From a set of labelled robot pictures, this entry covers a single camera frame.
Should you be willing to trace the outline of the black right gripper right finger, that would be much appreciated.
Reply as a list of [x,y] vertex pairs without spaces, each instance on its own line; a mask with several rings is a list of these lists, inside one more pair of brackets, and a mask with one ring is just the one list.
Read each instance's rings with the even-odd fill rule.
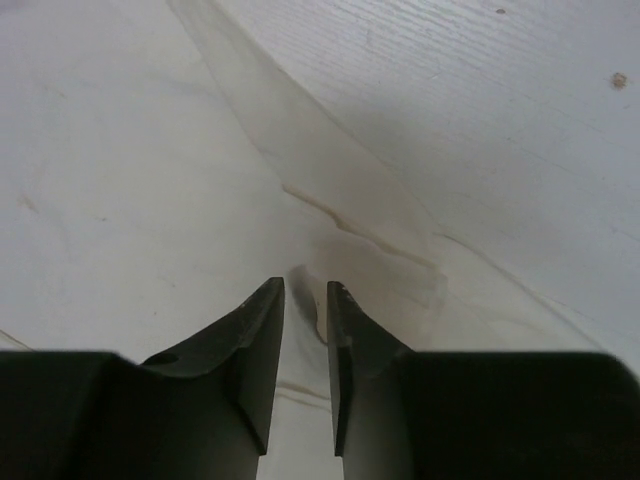
[[639,383],[595,352],[417,352],[327,286],[348,479],[635,479]]

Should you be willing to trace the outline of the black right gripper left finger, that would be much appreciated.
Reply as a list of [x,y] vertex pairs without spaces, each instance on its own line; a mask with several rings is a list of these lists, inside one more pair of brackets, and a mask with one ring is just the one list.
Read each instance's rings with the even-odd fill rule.
[[281,278],[136,364],[110,352],[1,355],[5,479],[252,479],[268,445]]

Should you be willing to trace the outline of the white t shirt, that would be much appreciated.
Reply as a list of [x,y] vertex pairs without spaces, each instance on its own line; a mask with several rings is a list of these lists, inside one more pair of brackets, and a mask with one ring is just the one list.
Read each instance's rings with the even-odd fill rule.
[[466,247],[200,1],[1,5],[1,342],[140,360],[287,288],[262,479],[338,479],[326,284],[423,349],[583,350],[591,338]]

